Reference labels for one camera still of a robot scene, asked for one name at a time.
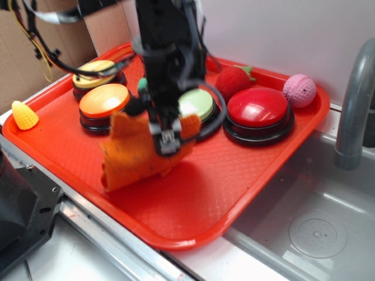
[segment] sink drain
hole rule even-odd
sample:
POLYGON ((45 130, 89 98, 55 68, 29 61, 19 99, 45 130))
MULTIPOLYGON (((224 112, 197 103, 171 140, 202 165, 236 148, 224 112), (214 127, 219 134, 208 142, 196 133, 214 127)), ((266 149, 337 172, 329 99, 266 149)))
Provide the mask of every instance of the sink drain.
POLYGON ((344 226, 319 211, 294 219, 289 228, 289 237, 294 247, 313 258, 330 258, 346 245, 344 226))

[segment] green strawberry stem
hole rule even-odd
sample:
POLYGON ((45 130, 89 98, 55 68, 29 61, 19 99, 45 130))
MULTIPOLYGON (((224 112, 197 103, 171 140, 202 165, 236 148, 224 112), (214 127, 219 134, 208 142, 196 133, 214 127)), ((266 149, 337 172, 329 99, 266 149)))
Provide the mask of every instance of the green strawberry stem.
POLYGON ((236 66, 236 67, 239 67, 242 70, 244 70, 246 74, 248 75, 248 77, 250 78, 250 81, 253 81, 253 82, 255 81, 255 78, 253 78, 250 74, 250 72, 253 70, 252 66, 236 66))

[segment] pink ball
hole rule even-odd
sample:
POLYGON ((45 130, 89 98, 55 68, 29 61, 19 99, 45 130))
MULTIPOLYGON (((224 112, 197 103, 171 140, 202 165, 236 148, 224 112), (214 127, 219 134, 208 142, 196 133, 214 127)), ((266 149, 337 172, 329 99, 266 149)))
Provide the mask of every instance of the pink ball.
POLYGON ((316 96, 316 85, 304 74, 290 77, 282 90, 292 107, 307 107, 316 96))

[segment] orange plastic tray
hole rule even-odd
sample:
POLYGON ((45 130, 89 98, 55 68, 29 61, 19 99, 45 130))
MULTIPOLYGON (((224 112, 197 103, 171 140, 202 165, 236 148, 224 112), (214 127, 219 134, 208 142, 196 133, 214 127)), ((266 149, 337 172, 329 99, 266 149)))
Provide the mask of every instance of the orange plastic tray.
MULTIPOLYGON (((124 44, 98 59, 118 60, 131 52, 130 44, 124 44)), ((219 61, 223 67, 234 64, 219 61)), ((208 61, 207 70, 207 81, 214 84, 219 69, 208 61)), ((128 88, 137 94, 143 77, 139 57, 124 73, 128 88)), ((251 73, 256 87, 282 90, 288 79, 258 68, 251 73)), ((167 176, 106 193, 100 183, 103 155, 99 143, 107 136, 83 131, 71 81, 68 76, 28 102, 40 118, 34 128, 19 130, 10 116, 2 128, 4 136, 146 243, 169 251, 196 248, 221 236, 313 132, 330 106, 328 95, 318 86, 313 103, 294 110, 294 129, 282 142, 244 147, 228 140, 221 128, 198 143, 167 176)))

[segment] black metal bracket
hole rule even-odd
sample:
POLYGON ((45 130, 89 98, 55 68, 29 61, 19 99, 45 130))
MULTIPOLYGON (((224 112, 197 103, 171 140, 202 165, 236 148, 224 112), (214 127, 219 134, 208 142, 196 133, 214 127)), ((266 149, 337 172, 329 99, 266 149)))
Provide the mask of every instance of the black metal bracket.
POLYGON ((63 196, 62 188, 38 168, 28 166, 16 171, 35 192, 38 200, 26 232, 0 251, 0 279, 51 238, 63 196))

